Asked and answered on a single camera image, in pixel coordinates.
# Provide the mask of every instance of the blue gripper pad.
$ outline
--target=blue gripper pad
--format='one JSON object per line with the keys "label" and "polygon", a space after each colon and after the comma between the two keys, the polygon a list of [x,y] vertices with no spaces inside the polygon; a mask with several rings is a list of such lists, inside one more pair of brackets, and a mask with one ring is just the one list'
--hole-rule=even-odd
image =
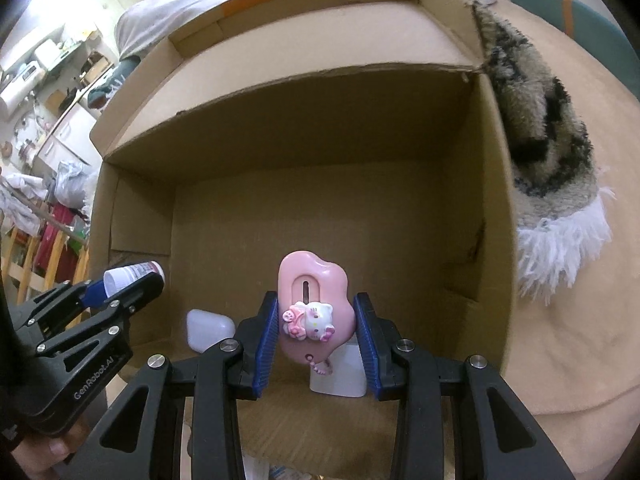
{"label": "blue gripper pad", "polygon": [[255,372],[252,383],[255,397],[260,397],[269,383],[269,374],[278,344],[280,324],[278,323],[278,295],[275,292],[267,293],[264,297],[258,316],[264,316],[264,324],[260,342],[255,351]]}
{"label": "blue gripper pad", "polygon": [[367,386],[377,400],[398,399],[406,385],[405,371],[394,363],[390,348],[400,339],[398,329],[388,319],[376,316],[365,292],[353,299],[353,309]]}

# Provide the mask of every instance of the plastic bag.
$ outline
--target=plastic bag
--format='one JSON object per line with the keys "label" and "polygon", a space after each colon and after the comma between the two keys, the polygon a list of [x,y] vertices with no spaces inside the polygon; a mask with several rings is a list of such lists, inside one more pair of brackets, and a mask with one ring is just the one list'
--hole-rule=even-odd
{"label": "plastic bag", "polygon": [[60,162],[56,189],[53,192],[58,202],[69,209],[82,209],[84,182],[90,171],[90,167],[82,162],[69,162],[68,160]]}

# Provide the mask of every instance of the furry cushion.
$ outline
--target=furry cushion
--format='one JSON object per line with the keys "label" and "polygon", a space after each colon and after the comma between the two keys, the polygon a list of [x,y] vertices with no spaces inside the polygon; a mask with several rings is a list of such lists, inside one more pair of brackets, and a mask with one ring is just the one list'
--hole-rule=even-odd
{"label": "furry cushion", "polygon": [[474,6],[511,155],[522,294],[573,285],[584,259],[610,240],[593,147],[571,98],[511,23]]}

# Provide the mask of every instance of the cardboard box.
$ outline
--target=cardboard box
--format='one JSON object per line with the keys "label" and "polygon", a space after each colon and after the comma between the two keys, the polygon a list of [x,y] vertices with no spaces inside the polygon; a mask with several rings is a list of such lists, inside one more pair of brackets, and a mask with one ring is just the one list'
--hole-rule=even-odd
{"label": "cardboard box", "polygon": [[[511,173],[466,0],[231,0],[160,43],[91,138],[104,156],[94,277],[157,260],[168,286],[132,318],[126,375],[192,355],[185,316],[252,316],[280,261],[341,265],[349,294],[436,354],[497,366],[514,304]],[[386,478],[394,403],[308,389],[276,356],[239,405],[253,456]]]}

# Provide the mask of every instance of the red cloth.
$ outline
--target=red cloth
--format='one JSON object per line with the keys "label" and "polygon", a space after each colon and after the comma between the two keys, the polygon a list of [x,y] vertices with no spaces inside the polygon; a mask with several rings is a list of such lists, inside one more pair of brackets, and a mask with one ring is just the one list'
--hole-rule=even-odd
{"label": "red cloth", "polygon": [[[71,225],[74,221],[74,214],[71,210],[63,206],[62,204],[56,204],[53,207],[52,216],[58,222],[66,225]],[[53,250],[53,241],[56,239],[58,229],[53,225],[47,224],[42,235],[42,241],[35,257],[36,267],[46,272],[49,265],[49,259],[51,258],[51,251]],[[78,256],[67,246],[62,249],[60,255],[60,262],[58,263],[58,271],[56,272],[56,282],[64,282],[65,280],[72,280],[76,265],[78,264]]]}

